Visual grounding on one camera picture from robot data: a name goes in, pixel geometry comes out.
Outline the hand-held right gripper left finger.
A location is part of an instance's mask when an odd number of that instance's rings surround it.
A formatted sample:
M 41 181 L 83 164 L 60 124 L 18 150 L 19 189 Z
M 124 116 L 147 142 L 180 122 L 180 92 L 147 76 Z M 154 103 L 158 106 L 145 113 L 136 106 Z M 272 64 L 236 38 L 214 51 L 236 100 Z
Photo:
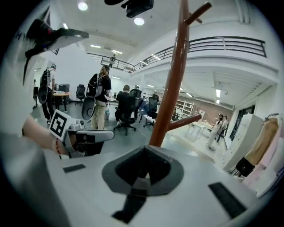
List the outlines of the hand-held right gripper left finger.
M 123 155 L 108 152 L 80 158 L 59 158 L 44 151 L 56 192 L 73 227 L 125 227 L 112 217 L 123 208 L 126 196 L 112 192 L 102 177 L 108 162 Z

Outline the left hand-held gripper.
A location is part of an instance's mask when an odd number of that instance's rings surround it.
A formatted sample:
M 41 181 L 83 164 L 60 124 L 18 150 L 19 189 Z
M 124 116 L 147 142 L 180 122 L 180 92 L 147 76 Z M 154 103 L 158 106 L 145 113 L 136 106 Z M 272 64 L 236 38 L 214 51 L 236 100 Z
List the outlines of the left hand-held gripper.
M 83 120 L 59 110 L 54 112 L 49 130 L 62 143 L 69 158 L 100 154 L 103 143 L 115 136 L 114 131 L 87 129 Z

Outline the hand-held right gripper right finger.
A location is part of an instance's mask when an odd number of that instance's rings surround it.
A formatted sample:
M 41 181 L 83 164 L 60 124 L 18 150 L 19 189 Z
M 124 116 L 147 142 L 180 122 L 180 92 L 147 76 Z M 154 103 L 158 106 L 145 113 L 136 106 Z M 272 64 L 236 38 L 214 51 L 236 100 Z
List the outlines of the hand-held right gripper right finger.
M 143 227 L 264 226 L 262 215 L 273 193 L 261 198 L 210 161 L 158 148 L 183 166 L 180 184 L 168 195 L 149 197 L 142 207 Z

